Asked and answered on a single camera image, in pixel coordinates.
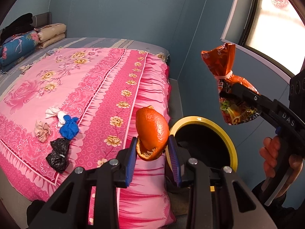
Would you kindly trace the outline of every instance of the trash can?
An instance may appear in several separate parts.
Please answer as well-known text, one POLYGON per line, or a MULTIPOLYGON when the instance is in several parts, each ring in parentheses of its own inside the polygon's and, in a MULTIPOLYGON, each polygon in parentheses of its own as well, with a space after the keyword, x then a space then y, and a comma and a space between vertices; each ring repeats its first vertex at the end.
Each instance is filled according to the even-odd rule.
MULTIPOLYGON (((237 154, 234 144, 226 132, 214 122, 199 116, 184 117, 170 129, 178 146, 186 148, 191 157, 208 167, 220 169, 231 166, 237 170, 237 154)), ((167 163, 172 169, 166 148, 167 163)))

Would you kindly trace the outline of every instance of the bed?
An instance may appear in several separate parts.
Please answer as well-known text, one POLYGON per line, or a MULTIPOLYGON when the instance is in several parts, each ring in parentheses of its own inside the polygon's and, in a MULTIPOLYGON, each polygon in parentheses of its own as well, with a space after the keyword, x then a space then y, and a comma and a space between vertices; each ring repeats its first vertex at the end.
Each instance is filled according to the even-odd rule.
MULTIPOLYGON (((161 47, 133 40, 66 38, 10 70, 0 80, 0 166, 12 186, 29 200, 46 201, 76 166, 96 168, 128 147, 137 136, 139 108, 153 105, 169 121, 167 56, 161 47), (163 53, 162 59, 157 53, 163 53), (20 75, 20 65, 34 61, 20 75), (55 105, 79 118, 80 132, 70 143, 63 174, 45 160, 50 142, 61 137, 57 118, 45 119, 46 109, 55 105), (44 143, 34 135, 36 120, 51 128, 44 143)), ((130 187, 117 193, 120 228, 155 229, 175 221, 164 164, 164 155, 152 162, 137 159, 130 187)))

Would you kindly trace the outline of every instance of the black plastic bag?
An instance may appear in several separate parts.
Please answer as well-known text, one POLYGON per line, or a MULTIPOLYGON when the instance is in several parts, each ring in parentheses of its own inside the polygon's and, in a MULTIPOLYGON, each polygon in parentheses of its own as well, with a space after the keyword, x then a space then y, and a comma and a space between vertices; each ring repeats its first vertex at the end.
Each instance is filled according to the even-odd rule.
POLYGON ((68 167, 68 152, 69 152, 70 140, 66 138, 58 138, 51 141, 53 148, 52 152, 45 158, 49 165, 62 174, 68 167))

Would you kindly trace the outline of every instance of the blue floral pillow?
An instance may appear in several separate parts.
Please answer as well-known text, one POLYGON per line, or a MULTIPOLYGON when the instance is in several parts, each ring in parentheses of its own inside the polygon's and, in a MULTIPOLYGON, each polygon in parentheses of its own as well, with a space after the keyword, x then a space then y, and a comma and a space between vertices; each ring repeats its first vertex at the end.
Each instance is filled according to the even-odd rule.
POLYGON ((8 65, 29 52, 35 50, 39 38, 35 31, 25 33, 13 38, 0 48, 0 64, 8 65))
POLYGON ((15 60, 14 62, 11 62, 8 65, 2 66, 0 65, 0 74, 3 72, 7 72, 9 71, 11 68, 13 68, 15 65, 19 64, 20 62, 22 62, 24 59, 26 59, 28 56, 30 56, 31 54, 34 53, 35 50, 32 50, 30 52, 28 52, 27 54, 25 54, 24 56, 18 58, 17 60, 15 60))

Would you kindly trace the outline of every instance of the blue wall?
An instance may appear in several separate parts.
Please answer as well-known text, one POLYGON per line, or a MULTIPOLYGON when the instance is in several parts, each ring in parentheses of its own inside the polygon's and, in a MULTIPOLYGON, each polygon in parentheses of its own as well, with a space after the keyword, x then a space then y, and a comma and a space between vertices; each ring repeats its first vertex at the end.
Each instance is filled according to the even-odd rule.
POLYGON ((50 0, 17 0, 4 18, 4 21, 0 25, 0 29, 8 26, 19 16, 26 13, 38 15, 48 12, 49 2, 50 0))
MULTIPOLYGON (((233 0, 206 0, 194 40, 178 78, 183 115, 197 115, 220 125, 231 137, 238 154, 238 173, 250 188, 264 180, 263 159, 259 149, 265 137, 275 136, 274 128, 262 118, 229 126, 224 123, 218 101, 216 80, 201 60, 201 50, 211 50, 223 43, 219 40, 233 0)), ((236 50, 233 73, 246 78, 257 90, 289 105, 288 84, 264 64, 236 50)), ((286 206, 298 207, 305 192, 305 173, 289 189, 286 206)))
POLYGON ((133 39, 170 51, 170 76, 177 79, 205 0, 51 0, 55 23, 68 37, 133 39))

